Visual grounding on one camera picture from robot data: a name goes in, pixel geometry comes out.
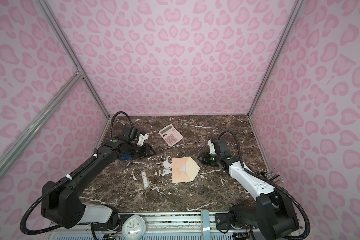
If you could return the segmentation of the peach envelope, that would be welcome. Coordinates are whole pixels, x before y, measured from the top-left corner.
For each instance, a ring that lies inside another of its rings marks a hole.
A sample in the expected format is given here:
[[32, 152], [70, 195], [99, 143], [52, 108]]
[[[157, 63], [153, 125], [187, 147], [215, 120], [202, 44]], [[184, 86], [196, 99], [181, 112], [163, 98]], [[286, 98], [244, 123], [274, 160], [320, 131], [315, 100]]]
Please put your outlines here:
[[173, 158], [172, 183], [192, 182], [200, 171], [199, 165], [191, 158]]

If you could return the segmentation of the white glue stick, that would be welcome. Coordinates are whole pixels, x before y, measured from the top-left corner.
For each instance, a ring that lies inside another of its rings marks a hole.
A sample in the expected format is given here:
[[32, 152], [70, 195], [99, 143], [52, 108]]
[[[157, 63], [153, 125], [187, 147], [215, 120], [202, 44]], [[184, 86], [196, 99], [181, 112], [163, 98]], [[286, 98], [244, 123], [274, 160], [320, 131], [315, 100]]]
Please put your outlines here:
[[141, 171], [144, 188], [147, 189], [150, 186], [146, 171]]

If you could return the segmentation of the pink red-bordered letter paper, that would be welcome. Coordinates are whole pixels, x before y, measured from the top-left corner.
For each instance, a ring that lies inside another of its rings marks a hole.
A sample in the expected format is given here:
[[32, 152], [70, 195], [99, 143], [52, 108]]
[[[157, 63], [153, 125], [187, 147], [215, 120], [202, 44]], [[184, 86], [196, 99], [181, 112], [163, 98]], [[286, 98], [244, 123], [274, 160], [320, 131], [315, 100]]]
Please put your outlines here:
[[184, 165], [182, 168], [181, 168], [182, 172], [187, 175], [187, 166]]

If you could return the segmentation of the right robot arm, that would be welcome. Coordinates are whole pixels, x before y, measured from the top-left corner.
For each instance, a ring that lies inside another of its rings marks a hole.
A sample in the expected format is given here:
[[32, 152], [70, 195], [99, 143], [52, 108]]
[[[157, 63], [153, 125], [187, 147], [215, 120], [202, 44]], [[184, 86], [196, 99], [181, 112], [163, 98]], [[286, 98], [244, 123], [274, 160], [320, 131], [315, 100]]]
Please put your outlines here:
[[230, 207], [225, 215], [226, 221], [220, 226], [223, 230], [254, 226], [265, 239], [277, 240], [290, 236], [300, 228], [292, 198], [285, 191], [252, 172], [234, 157], [225, 140], [211, 139], [208, 146], [209, 150], [198, 157], [201, 163], [219, 167], [240, 183], [256, 201], [253, 207], [244, 204]]

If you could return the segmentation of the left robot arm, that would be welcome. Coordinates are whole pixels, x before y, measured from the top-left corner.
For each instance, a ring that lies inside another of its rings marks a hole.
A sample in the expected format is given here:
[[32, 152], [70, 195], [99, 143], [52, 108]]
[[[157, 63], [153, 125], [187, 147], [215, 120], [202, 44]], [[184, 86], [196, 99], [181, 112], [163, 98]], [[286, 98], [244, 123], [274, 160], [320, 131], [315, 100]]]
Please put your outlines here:
[[42, 193], [50, 191], [41, 204], [44, 218], [66, 228], [82, 224], [99, 224], [102, 230], [114, 230], [120, 224], [119, 211], [109, 204], [91, 205], [80, 200], [83, 191], [116, 160], [139, 160], [155, 155], [148, 144], [148, 134], [133, 127], [102, 142], [94, 154], [58, 182], [47, 182]]

